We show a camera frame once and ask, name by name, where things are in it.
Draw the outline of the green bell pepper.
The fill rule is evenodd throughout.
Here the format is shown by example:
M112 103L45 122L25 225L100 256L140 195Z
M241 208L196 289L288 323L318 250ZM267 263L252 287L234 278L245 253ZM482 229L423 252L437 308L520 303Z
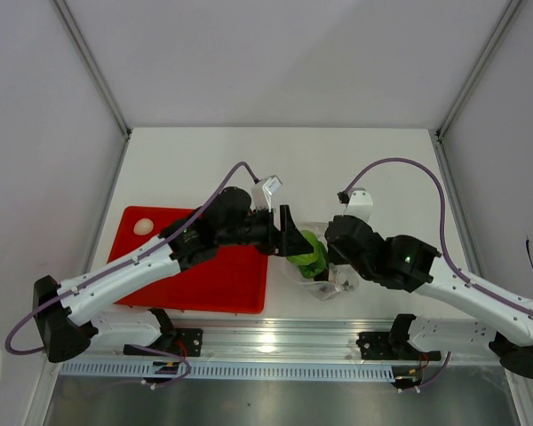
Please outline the green bell pepper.
M324 281L329 278L328 253L317 236L308 230L301 233L314 246L314 253L302 256L289 256L286 260L292 264L299 274L307 280Z

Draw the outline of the clear zip top bag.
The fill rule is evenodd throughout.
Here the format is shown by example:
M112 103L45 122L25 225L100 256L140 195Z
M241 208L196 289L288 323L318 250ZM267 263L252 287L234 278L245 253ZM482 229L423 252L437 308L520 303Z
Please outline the clear zip top bag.
M349 265L330 261L324 237L326 226L323 222L299 223L298 229L312 245L314 252L286 257L284 266L284 273L291 282L321 301L351 294L361 282Z

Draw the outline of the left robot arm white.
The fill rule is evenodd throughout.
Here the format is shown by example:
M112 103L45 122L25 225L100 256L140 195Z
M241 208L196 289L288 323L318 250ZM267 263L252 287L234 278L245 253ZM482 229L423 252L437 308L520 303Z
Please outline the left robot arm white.
M212 260L221 247L252 246L265 256L310 255L314 248L283 205L251 208L251 196L228 187L199 209L162 229L132 252L96 272L34 285L36 326L47 359L60 363L90 348L126 355L164 355L175 349L177 331L164 310L105 312L112 303L156 281Z

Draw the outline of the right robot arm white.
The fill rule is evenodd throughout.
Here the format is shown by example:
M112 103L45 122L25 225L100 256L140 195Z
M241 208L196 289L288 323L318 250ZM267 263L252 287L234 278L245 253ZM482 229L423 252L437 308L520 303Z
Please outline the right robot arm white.
M507 370L533 379L533 300L450 269L433 246L408 235L382 238L357 217L336 216L325 232L329 251L367 281L439 300L468 320L396 316L387 345L398 358L446 351L497 356Z

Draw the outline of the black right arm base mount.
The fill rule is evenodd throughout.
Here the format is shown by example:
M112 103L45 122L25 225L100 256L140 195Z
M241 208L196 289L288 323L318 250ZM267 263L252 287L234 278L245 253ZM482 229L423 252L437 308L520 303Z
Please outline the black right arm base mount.
M361 332L358 334L356 345L361 358L364 360L403 360L440 361L439 351L422 352L409 343L409 328L416 316L413 314L399 314L389 331Z

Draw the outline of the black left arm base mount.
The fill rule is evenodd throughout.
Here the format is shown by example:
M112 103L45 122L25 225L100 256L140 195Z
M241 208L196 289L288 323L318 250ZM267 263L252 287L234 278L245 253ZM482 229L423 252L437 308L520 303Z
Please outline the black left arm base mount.
M151 354L149 350L155 350L182 358L201 356L203 331L200 328L177 328L165 310L160 308L151 308L147 312L148 318L157 322L158 337L151 344L126 344L123 347L124 355L148 355Z

